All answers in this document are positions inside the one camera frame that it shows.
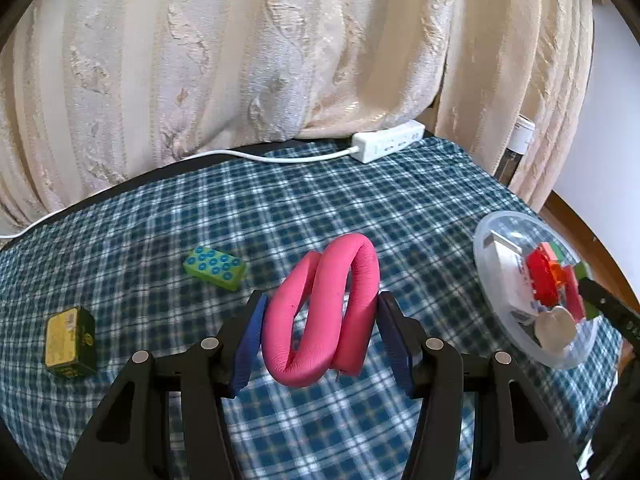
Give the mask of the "dark pink foam roller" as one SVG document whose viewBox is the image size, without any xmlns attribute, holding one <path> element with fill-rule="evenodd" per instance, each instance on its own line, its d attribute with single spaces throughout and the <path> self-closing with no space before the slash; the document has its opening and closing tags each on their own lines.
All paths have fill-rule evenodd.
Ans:
<svg viewBox="0 0 640 480">
<path fill-rule="evenodd" d="M 576 278 L 574 269 L 571 266 L 563 266 L 565 276 L 565 307 L 574 318 L 576 323 L 586 317 L 586 310 L 582 302 L 582 296 L 579 295 L 578 279 Z"/>
</svg>

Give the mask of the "red toy brick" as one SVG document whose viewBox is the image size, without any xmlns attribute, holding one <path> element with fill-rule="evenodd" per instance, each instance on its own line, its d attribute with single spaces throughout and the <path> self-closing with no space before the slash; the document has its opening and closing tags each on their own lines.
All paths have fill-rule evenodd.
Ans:
<svg viewBox="0 0 640 480">
<path fill-rule="evenodd" d="M 532 282 L 534 297 L 545 307 L 555 307 L 559 303 L 559 292 L 553 268 L 558 263 L 555 256 L 539 246 L 525 259 Z"/>
</svg>

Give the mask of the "light pink foam roller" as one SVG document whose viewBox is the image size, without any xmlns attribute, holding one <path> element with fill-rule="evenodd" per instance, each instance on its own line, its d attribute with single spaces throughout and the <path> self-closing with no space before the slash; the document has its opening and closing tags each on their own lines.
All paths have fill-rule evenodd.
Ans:
<svg viewBox="0 0 640 480">
<path fill-rule="evenodd" d="M 360 374 L 380 286 L 378 255 L 362 234 L 345 234 L 308 252 L 268 304 L 262 354 L 280 384 L 302 388 L 328 370 Z"/>
</svg>

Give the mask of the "white plastic spoon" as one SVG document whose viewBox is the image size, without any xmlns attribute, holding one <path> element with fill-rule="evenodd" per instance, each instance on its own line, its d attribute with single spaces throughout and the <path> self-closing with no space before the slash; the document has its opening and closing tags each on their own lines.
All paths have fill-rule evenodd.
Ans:
<svg viewBox="0 0 640 480">
<path fill-rule="evenodd" d="M 556 306 L 538 314 L 534 333 L 544 351 L 561 354 L 576 337 L 576 322 L 564 307 Z"/>
</svg>

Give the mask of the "orange toy brick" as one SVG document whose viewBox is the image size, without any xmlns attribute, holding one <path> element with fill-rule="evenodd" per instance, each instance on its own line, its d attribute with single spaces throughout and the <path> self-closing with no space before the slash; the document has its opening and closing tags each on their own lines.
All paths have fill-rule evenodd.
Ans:
<svg viewBox="0 0 640 480">
<path fill-rule="evenodd" d="M 572 266 L 569 264 L 563 266 L 559 261 L 551 260 L 548 263 L 548 267 L 551 272 L 552 283 L 556 289 L 576 289 L 578 287 L 578 281 Z"/>
</svg>

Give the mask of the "pink green toy brick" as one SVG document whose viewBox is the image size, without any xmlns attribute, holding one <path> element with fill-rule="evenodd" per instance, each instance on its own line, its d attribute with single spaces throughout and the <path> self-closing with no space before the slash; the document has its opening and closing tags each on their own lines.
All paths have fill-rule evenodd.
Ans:
<svg viewBox="0 0 640 480">
<path fill-rule="evenodd" d="M 550 262 L 562 263 L 565 259 L 564 252 L 555 242 L 542 242 L 537 247 L 537 252 L 545 256 Z"/>
</svg>

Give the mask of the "clear plastic bowl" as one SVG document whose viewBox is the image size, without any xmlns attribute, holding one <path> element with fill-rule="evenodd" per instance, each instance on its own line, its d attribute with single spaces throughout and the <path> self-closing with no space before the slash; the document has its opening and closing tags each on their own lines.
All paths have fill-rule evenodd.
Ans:
<svg viewBox="0 0 640 480">
<path fill-rule="evenodd" d="M 485 299 L 512 344 L 540 364 L 570 370 L 586 362 L 600 322 L 578 321 L 573 338 L 562 349 L 540 343 L 536 318 L 547 308 L 535 298 L 526 257 L 542 243 L 559 251 L 559 263 L 579 261 L 570 244 L 541 220 L 516 211 L 492 212 L 475 229 L 475 265 Z"/>
</svg>

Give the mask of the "dark green yellow tin box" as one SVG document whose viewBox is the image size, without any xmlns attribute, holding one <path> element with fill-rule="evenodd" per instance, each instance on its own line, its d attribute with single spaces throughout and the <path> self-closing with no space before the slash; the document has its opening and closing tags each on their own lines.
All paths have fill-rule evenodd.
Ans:
<svg viewBox="0 0 640 480">
<path fill-rule="evenodd" d="M 43 363 L 56 377 L 96 374 L 96 321 L 87 309 L 75 306 L 47 319 Z"/>
</svg>

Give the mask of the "white medicine box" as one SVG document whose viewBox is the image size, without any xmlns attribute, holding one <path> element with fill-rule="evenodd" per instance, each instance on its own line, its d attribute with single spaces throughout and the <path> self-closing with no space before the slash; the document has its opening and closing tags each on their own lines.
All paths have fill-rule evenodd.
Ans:
<svg viewBox="0 0 640 480">
<path fill-rule="evenodd" d="M 491 303 L 519 323 L 532 324 L 538 308 L 521 249 L 495 231 L 484 238 L 482 248 Z"/>
</svg>

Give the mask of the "green block blue dots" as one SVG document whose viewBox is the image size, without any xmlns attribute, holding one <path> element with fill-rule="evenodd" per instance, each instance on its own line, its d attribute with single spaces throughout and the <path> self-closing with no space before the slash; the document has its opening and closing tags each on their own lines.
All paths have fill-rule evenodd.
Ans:
<svg viewBox="0 0 640 480">
<path fill-rule="evenodd" d="M 218 249 L 198 245 L 182 263 L 187 274 L 235 292 L 243 278 L 246 262 Z"/>
</svg>

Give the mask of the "white capped bottle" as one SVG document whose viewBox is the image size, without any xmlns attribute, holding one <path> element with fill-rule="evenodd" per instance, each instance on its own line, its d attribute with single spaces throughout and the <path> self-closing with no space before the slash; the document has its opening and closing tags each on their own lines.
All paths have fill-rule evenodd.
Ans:
<svg viewBox="0 0 640 480">
<path fill-rule="evenodd" d="M 533 139 L 534 132 L 535 124 L 527 117 L 518 115 L 509 143 L 504 149 L 496 172 L 494 173 L 495 179 L 502 185 L 510 185 L 515 171 L 518 169 L 518 166 L 520 166 L 520 162 L 526 154 L 529 143 Z"/>
</svg>

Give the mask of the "white power strip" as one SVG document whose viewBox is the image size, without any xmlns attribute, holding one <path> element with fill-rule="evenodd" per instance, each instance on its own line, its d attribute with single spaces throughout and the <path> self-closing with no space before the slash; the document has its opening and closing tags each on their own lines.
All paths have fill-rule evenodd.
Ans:
<svg viewBox="0 0 640 480">
<path fill-rule="evenodd" d="M 350 156 L 368 164 L 384 156 L 397 153 L 424 137 L 425 126 L 417 120 L 409 120 L 396 127 L 370 132 L 358 132 L 352 136 Z"/>
</svg>

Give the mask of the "cream patterned curtain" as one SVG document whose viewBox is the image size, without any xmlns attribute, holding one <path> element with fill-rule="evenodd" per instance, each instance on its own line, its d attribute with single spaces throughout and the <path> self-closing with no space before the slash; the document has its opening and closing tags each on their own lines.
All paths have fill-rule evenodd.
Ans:
<svg viewBox="0 0 640 480">
<path fill-rule="evenodd" d="M 430 113 L 539 208 L 577 129 L 592 0 L 8 0 L 1 229 L 214 148 L 342 138 Z"/>
</svg>

